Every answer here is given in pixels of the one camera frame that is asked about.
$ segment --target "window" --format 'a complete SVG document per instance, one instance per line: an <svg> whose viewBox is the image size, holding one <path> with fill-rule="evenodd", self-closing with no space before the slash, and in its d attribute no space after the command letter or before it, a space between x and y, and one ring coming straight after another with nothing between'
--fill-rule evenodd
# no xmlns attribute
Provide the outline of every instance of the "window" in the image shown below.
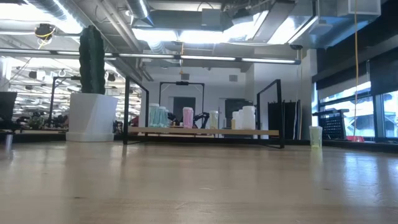
<svg viewBox="0 0 398 224"><path fill-rule="evenodd" d="M366 82L366 83L358 85L358 94L366 93L368 91L371 91L371 82ZM323 102L329 102L332 100L337 100L337 99L354 96L354 95L355 95L355 87L352 87L352 88L342 91L341 93L337 93L337 94L331 95L329 97L326 97L325 99L323 99Z"/></svg>
<svg viewBox="0 0 398 224"><path fill-rule="evenodd" d="M326 105L325 110L342 110L349 109L344 113L344 123L346 127L346 135L354 135L354 112L355 99ZM373 100L372 97L364 97L358 99L356 105L356 136L374 137L374 120L373 120Z"/></svg>
<svg viewBox="0 0 398 224"><path fill-rule="evenodd" d="M384 131L387 138L398 138L398 91L383 94Z"/></svg>

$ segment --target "clear plastic cup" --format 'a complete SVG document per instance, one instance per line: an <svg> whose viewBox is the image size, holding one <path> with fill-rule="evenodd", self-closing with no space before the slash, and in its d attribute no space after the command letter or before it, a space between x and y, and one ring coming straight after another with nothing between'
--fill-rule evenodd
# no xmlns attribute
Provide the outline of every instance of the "clear plastic cup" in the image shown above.
<svg viewBox="0 0 398 224"><path fill-rule="evenodd" d="M311 149L322 149L322 127L310 126Z"/></svg>

